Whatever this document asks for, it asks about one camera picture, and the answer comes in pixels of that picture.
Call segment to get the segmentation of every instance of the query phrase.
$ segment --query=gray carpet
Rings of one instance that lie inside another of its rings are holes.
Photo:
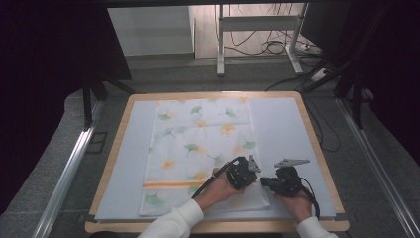
[[[226,63],[226,75],[216,76],[213,60],[191,59],[153,60],[142,63],[129,59],[133,81],[125,82],[141,92],[263,91],[274,83],[294,75],[288,59],[231,59]],[[293,90],[301,80],[282,83],[272,90]],[[310,94],[306,103],[313,126],[322,141],[322,148],[331,175],[343,201],[351,225],[349,232],[339,237],[405,237],[392,207],[386,199],[368,161],[357,144],[332,94],[332,81]],[[103,145],[92,142],[74,178],[66,200],[52,228],[50,237],[88,237],[84,221],[100,181],[108,153],[129,95],[106,84],[110,93],[102,110],[96,133],[106,134]],[[83,128],[81,94],[67,98],[66,112],[50,145],[39,164],[0,218],[0,237],[30,237],[59,179],[66,160]],[[372,146],[407,204],[420,220],[420,170],[403,147],[375,118],[362,108],[362,122]],[[137,237],[138,234],[120,234]],[[243,234],[232,237],[280,237],[280,234]],[[225,237],[193,235],[191,237]],[[298,237],[284,234],[283,237]]]

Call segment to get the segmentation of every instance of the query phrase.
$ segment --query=wall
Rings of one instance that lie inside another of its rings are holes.
[[[125,56],[193,52],[188,6],[108,9]]]

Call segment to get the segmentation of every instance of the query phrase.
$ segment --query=metal rail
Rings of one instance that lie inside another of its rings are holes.
[[[102,111],[104,102],[97,101],[92,110],[93,122],[88,130],[83,131],[77,143],[67,161],[67,164],[59,178],[55,190],[52,193],[49,203],[47,204],[46,209],[44,210],[43,216],[41,217],[37,228],[33,234],[33,238],[42,238],[48,237],[52,231],[53,225],[55,223],[56,217],[58,216],[59,210],[65,200],[68,190],[70,189],[73,178],[77,172],[78,166],[83,158],[84,152],[86,151],[89,140],[92,136],[92,133],[95,129],[97,119],[99,114]]]
[[[382,163],[380,162],[372,146],[370,145],[370,142],[368,141],[368,138],[366,137],[364,131],[359,129],[358,125],[356,125],[356,123],[353,121],[351,115],[352,110],[350,109],[349,105],[347,104],[345,99],[337,99],[337,102],[357,142],[359,143],[362,151],[364,152],[367,161],[370,165],[370,168],[372,169],[377,181],[382,187],[386,198],[388,199],[396,216],[401,222],[402,227],[407,233],[407,237],[420,237],[420,229],[417,225],[416,220],[413,217],[413,214],[411,213],[410,209],[405,203],[404,198],[399,194],[395,185],[392,183],[386,170],[382,166]]]

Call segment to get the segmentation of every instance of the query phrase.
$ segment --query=person's hand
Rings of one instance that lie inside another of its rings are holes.
[[[213,175],[218,171],[218,168],[213,169]],[[197,195],[194,199],[204,211],[210,206],[224,201],[234,194],[243,194],[244,191],[244,189],[234,189],[229,183],[228,178],[226,177],[226,173],[222,172],[219,176],[216,177],[215,180],[213,180],[213,182],[210,183],[210,185],[206,187],[206,189],[204,189],[203,192]]]
[[[294,217],[297,224],[312,216],[311,200],[303,190],[300,190],[294,197],[287,197],[279,194],[275,194],[274,197],[284,202],[287,210]]]

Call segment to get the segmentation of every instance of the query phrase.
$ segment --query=white board surface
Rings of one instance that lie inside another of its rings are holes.
[[[121,148],[108,186],[100,202],[95,220],[150,220],[139,215],[142,185],[155,101],[134,103]],[[249,98],[261,169],[266,177],[275,177],[274,164],[288,159],[310,160],[297,166],[299,175],[311,182],[322,217],[335,217],[336,212],[325,184],[314,150],[294,98]],[[270,196],[268,210],[206,213],[205,219],[290,218],[285,206]]]

